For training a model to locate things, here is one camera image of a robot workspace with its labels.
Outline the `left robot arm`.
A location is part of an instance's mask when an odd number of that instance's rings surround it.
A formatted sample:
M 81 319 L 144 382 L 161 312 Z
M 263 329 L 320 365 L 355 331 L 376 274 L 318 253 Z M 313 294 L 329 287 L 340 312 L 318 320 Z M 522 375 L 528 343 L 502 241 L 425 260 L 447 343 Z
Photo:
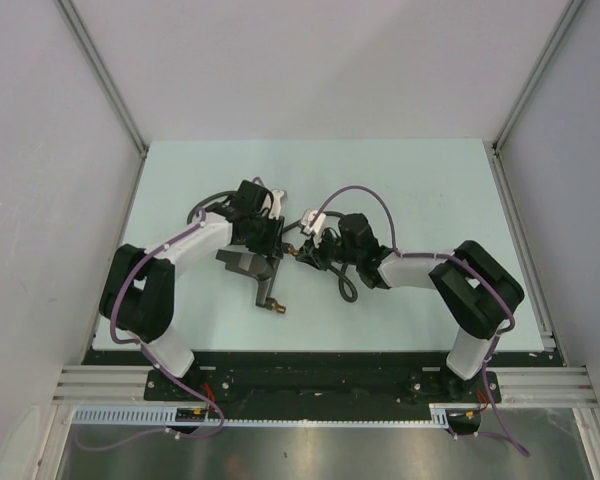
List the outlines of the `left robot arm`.
M 116 344 L 140 346 L 168 373 L 165 385 L 177 398 L 190 399 L 201 387 L 195 355 L 172 325 L 178 278 L 214 254 L 226 270 L 256 281 L 257 307 L 285 313 L 272 295 L 283 258 L 285 198 L 285 191 L 268 189 L 260 179 L 244 180 L 199 202 L 174 237 L 153 247 L 124 244 L 116 250 L 99 312 Z

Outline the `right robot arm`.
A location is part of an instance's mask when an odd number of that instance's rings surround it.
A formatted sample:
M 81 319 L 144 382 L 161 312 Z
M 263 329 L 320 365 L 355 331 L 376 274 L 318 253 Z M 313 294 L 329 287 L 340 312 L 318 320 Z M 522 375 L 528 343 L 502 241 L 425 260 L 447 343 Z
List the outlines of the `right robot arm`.
M 466 400 L 498 338 L 515 326 L 514 312 L 525 299 L 520 283 L 473 240 L 449 253 L 400 253 L 381 244 L 360 213 L 339 215 L 337 232 L 325 225 L 326 218 L 308 210 L 297 222 L 307 240 L 296 260 L 321 271 L 351 266 L 369 289 L 436 291 L 459 326 L 441 388 L 453 401 Z

